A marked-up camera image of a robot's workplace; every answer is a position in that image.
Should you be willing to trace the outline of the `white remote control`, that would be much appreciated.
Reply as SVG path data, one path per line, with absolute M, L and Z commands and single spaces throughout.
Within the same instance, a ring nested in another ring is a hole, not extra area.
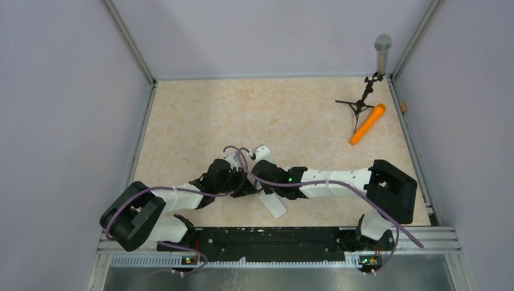
M 274 218 L 278 219 L 286 213 L 287 208 L 276 193 L 266 194 L 262 190 L 257 196 Z

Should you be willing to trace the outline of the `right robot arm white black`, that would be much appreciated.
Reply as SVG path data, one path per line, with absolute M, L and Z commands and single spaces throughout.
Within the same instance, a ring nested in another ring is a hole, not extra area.
M 383 159 L 369 168 L 322 171 L 308 167 L 283 169 L 261 160 L 248 176 L 268 191 L 289 200 L 320 197 L 361 198 L 372 210 L 359 221 L 357 245 L 364 250 L 376 246 L 393 226 L 413 222 L 417 181 Z

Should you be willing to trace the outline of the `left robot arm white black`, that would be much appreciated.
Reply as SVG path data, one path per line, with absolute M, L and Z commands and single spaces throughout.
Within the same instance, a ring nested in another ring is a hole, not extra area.
M 116 241 L 127 252 L 138 249 L 147 239 L 169 241 L 184 251 L 195 240 L 190 226 L 184 218 L 174 216 L 173 230 L 159 232 L 156 225 L 163 213 L 201 209 L 217 197 L 239 198 L 255 193 L 245 171 L 216 159 L 199 178 L 178 187 L 131 183 L 102 214 L 99 224 L 105 238 Z

